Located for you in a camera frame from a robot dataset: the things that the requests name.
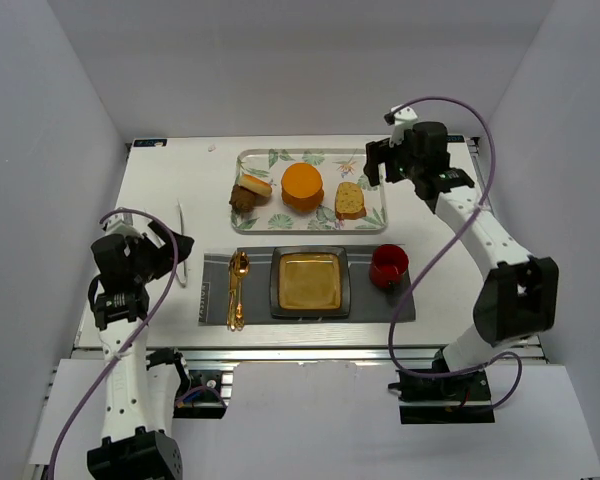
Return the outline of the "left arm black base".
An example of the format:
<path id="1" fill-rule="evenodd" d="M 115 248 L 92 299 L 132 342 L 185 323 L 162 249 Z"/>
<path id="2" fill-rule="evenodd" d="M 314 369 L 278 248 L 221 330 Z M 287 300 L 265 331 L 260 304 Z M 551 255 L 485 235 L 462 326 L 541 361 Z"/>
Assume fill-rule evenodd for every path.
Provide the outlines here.
<path id="1" fill-rule="evenodd" d="M 175 386 L 166 388 L 166 397 L 174 400 L 171 413 L 175 419 L 220 419 L 227 403 L 222 397 L 221 370 L 191 369 L 184 355 L 176 348 L 162 348 L 146 357 L 149 374 L 149 392 L 158 393 L 158 382 L 164 376 L 175 380 Z"/>

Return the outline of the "glazed ring donut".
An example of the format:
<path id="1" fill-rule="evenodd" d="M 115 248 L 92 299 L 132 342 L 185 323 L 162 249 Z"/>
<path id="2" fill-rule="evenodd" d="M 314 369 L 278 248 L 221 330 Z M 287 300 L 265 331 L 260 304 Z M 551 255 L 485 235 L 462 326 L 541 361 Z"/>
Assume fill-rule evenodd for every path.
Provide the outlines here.
<path id="1" fill-rule="evenodd" d="M 248 174 L 242 174 L 237 184 L 258 196 L 269 198 L 272 195 L 272 187 L 269 183 Z"/>

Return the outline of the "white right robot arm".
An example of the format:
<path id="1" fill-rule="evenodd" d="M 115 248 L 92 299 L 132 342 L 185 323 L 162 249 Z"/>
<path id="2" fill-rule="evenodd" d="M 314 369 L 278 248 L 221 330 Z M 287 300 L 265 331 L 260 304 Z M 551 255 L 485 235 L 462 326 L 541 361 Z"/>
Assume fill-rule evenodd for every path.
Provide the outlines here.
<path id="1" fill-rule="evenodd" d="M 419 122 L 367 143 L 364 173 L 373 186 L 411 181 L 417 197 L 454 231 L 477 265 L 484 284 L 473 324 L 441 351 L 444 370 L 466 373 L 553 327 L 559 269 L 552 258 L 532 255 L 482 209 L 474 181 L 450 161 L 446 126 Z"/>

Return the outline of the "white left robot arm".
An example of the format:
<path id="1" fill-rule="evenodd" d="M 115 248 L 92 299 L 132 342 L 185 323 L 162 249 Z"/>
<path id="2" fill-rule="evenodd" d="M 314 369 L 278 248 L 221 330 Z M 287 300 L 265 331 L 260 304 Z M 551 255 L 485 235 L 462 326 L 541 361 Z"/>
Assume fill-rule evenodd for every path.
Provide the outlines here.
<path id="1" fill-rule="evenodd" d="M 146 286 L 169 273 L 192 249 L 191 238 L 150 222 L 162 240 L 154 244 L 128 214 L 110 217 L 105 234 L 91 246 L 99 273 L 89 287 L 104 359 L 112 369 L 105 379 L 101 443 L 88 451 L 95 479 L 180 479 L 183 465 L 171 436 L 177 393 L 191 380 L 175 348 L 150 353 Z"/>

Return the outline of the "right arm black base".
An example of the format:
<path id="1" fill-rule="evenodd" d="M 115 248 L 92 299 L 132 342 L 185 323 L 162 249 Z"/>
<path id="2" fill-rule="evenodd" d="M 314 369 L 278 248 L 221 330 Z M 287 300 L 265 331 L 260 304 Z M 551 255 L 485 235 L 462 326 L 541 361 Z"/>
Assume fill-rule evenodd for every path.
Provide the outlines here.
<path id="1" fill-rule="evenodd" d="M 438 352 L 428 368 L 407 370 L 393 350 L 397 380 L 388 390 L 398 394 L 403 425 L 490 424 L 495 422 L 485 369 L 450 372 Z"/>

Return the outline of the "brown chocolate muffin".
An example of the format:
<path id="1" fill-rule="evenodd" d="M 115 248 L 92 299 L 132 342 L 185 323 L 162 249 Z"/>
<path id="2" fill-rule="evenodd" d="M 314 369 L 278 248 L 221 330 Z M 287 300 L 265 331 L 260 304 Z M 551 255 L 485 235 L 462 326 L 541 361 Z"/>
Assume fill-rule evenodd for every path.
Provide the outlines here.
<path id="1" fill-rule="evenodd" d="M 258 196 L 256 193 L 234 184 L 229 204 L 232 210 L 238 214 L 247 214 L 254 210 Z"/>

